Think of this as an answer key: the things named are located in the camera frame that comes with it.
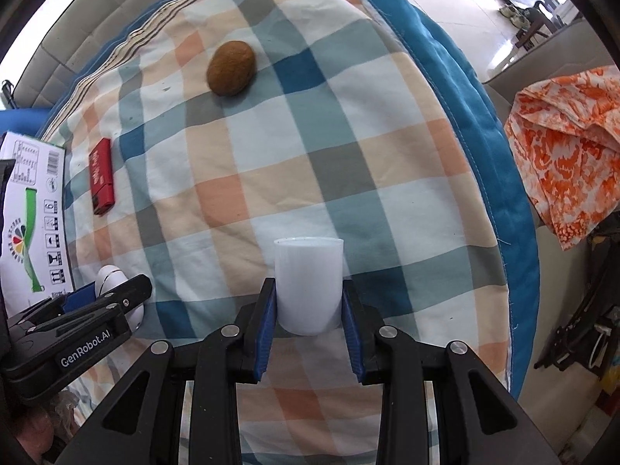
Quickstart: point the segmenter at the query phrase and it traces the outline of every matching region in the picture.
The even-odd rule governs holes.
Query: plaid blanket
[[[228,40],[252,46],[258,73],[218,98],[205,73]],[[88,154],[101,138],[117,202],[95,217]],[[387,323],[464,340],[506,381],[508,288],[472,169],[366,0],[162,0],[81,76],[44,139],[67,149],[76,284],[106,264],[154,284],[136,337],[72,385],[83,417],[150,341],[231,322],[287,236],[341,237],[346,274]],[[357,384],[341,329],[280,331],[263,381],[238,400],[246,463],[374,463],[381,388]],[[433,427],[432,391],[429,402]],[[436,444],[433,430],[435,458]]]

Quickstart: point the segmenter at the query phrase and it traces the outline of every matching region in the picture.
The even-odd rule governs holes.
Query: red usb drive
[[[103,215],[114,206],[114,179],[110,139],[103,138],[88,156],[91,175],[92,209],[95,215]]]

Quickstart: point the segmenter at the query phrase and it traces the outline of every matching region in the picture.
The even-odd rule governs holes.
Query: barcode
[[[50,152],[47,156],[47,174],[58,175],[58,160],[60,159],[59,152]]]

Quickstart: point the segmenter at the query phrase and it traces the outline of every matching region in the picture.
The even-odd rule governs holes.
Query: orange patterned cloth
[[[620,201],[620,72],[616,66],[520,91],[504,128],[525,190],[564,250]]]

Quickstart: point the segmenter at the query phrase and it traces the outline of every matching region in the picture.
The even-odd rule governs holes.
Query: black clamp
[[[87,306],[65,313],[69,295],[36,303],[7,321],[10,349],[0,361],[9,411],[47,401],[131,336],[125,313],[151,296],[141,274]]]
[[[275,280],[255,304],[203,341],[173,348],[156,341],[97,406],[57,465],[176,465],[183,398],[194,380],[189,463],[240,465],[235,384],[267,368],[277,319]],[[377,464],[427,465],[424,381],[433,383],[442,463],[558,465],[517,402],[460,341],[418,343],[385,325],[345,281],[342,323],[351,367],[362,384],[383,384]]]

